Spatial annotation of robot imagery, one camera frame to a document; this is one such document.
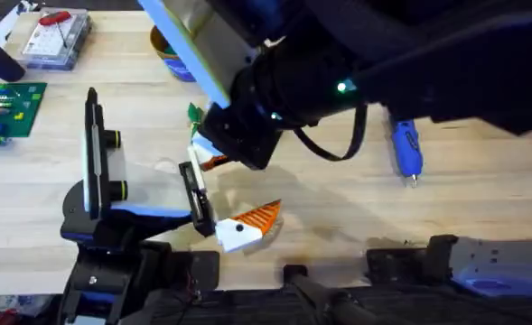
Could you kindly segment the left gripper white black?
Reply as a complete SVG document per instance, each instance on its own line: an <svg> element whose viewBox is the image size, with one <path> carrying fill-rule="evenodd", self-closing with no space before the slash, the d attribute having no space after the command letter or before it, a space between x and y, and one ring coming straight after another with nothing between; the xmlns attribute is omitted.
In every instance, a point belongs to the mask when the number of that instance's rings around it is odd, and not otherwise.
<svg viewBox="0 0 532 325"><path fill-rule="evenodd" d="M83 177L62 204L61 237L84 247L130 247L186 225L215 234L224 253L261 242L282 208L274 200L216 223L193 145L189 161L160 169L127 163L121 153L84 155Z"/></svg>

